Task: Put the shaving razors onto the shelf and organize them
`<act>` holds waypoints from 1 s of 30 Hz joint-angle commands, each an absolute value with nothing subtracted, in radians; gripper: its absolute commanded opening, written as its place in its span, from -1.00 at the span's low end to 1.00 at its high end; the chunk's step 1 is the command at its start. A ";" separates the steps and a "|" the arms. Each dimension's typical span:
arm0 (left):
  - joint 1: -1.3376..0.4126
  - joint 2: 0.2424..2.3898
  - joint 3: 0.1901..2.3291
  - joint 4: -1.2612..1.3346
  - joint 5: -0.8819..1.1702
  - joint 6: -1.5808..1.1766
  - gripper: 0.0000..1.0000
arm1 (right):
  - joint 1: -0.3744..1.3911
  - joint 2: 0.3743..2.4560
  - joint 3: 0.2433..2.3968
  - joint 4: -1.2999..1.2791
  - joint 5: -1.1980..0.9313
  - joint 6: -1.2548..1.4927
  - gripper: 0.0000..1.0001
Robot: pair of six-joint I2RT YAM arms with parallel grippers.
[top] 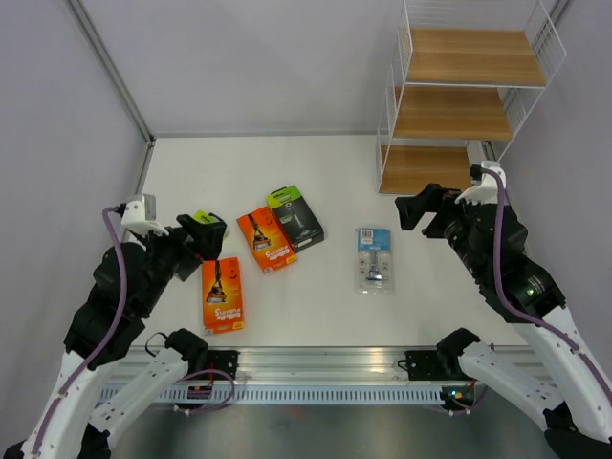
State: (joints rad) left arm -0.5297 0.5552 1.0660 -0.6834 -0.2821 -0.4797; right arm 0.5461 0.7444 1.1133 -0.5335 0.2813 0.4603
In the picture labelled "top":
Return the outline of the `blue clear razor blister pack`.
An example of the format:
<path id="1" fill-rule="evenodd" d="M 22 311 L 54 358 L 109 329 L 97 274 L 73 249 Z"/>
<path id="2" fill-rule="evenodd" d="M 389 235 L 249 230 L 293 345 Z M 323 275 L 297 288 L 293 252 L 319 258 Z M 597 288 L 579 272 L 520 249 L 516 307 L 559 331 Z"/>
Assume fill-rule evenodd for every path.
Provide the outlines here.
<path id="1" fill-rule="evenodd" d="M 390 229 L 356 229 L 357 291 L 368 294 L 394 292 L 394 264 Z"/>

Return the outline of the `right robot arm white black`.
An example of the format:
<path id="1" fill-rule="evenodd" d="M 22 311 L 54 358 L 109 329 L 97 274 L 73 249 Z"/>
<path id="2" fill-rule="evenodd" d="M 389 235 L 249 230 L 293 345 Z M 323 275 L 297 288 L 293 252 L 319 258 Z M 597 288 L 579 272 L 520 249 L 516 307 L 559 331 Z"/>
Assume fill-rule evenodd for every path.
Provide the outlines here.
<path id="1" fill-rule="evenodd" d="M 449 377 L 483 383 L 527 415 L 559 458 L 611 455 L 611 381 L 581 338 L 555 280 L 524 249 L 527 229 L 501 185 L 464 192 L 430 184 L 395 201 L 403 230 L 432 214 L 422 233 L 443 239 L 485 302 L 524 338 L 551 377 L 546 385 L 459 328 L 437 344 L 436 364 Z"/>

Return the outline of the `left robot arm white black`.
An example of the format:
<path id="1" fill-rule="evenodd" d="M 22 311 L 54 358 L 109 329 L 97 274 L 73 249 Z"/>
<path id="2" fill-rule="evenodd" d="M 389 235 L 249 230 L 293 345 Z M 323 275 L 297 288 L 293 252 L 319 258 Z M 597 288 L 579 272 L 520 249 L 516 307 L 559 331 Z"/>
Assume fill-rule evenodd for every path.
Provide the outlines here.
<path id="1" fill-rule="evenodd" d="M 94 271 L 95 284 L 76 311 L 64 340 L 54 391 L 29 438 L 7 448 L 7 458 L 108 458 L 120 437 L 175 382 L 197 379 L 208 367 L 208 344 L 179 329 L 164 339 L 153 361 L 110 401 L 99 400 L 144 322 L 173 278 L 186 280 L 218 259 L 227 225 L 188 214 L 178 227 L 147 229 L 136 242 L 113 246 Z"/>

